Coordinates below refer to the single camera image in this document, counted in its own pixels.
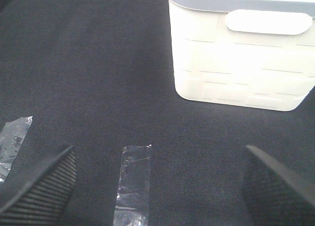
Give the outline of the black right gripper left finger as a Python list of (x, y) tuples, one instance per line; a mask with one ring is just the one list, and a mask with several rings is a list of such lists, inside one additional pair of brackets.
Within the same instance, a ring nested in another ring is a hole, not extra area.
[(0, 186), (2, 226), (54, 226), (77, 178), (75, 148), (59, 147)]

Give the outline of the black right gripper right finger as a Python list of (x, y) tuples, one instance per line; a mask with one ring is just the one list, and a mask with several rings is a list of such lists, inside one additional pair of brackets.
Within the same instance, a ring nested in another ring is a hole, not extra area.
[(313, 226), (315, 185), (261, 149), (247, 145), (241, 194), (256, 226)]

